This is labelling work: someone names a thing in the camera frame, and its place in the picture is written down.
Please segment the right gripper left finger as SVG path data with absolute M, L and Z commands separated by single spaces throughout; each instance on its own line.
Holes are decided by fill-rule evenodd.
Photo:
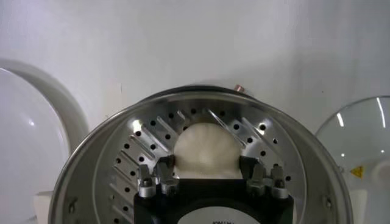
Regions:
M 152 198 L 157 194 L 157 186 L 160 185 L 160 192 L 173 197 L 178 192 L 179 180 L 173 177 L 175 156 L 169 155 L 160 157 L 153 168 L 149 170 L 148 165 L 139 165 L 137 170 L 138 195 L 141 198 Z

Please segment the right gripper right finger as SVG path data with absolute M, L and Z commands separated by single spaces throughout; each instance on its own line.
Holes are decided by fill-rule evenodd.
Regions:
M 283 167 L 274 164 L 270 174 L 264 164 L 256 158 L 240 156 L 239 169 L 246 181 L 246 189 L 253 196 L 269 194 L 272 198 L 288 198 Z

